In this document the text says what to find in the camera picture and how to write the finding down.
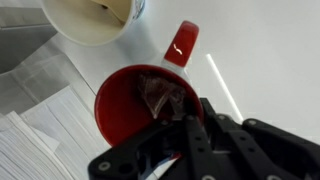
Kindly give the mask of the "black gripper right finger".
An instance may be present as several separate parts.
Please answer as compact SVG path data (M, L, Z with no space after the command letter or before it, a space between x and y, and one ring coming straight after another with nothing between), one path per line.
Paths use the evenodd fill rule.
M258 119L236 123L200 100L213 152L240 180L320 180L320 146Z

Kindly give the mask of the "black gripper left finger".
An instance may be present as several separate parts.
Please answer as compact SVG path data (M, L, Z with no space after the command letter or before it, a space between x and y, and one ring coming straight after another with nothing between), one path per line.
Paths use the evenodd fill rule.
M89 180L144 180L161 164L187 153L187 126L196 116L157 121L105 151L88 165Z

